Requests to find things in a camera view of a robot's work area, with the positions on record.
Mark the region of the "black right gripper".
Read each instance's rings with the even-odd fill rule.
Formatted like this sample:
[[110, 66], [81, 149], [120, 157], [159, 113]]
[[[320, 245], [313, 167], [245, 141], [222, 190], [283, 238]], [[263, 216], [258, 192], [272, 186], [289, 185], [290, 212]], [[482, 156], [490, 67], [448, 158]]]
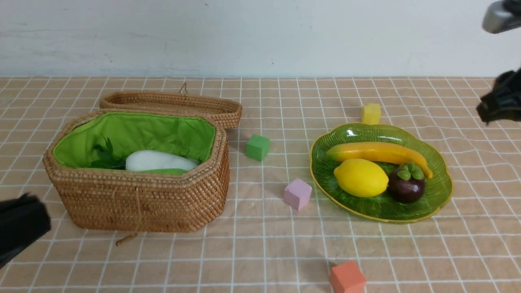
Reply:
[[521, 69], [498, 75], [493, 88], [480, 98], [476, 111], [486, 125], [499, 120], [520, 122]]

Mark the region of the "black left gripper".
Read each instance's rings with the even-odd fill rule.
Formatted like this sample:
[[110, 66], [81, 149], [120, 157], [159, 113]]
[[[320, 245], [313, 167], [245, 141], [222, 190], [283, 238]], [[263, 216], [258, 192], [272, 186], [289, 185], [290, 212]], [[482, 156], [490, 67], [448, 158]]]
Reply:
[[0, 268], [51, 231], [51, 218], [38, 196], [24, 193], [0, 202]]

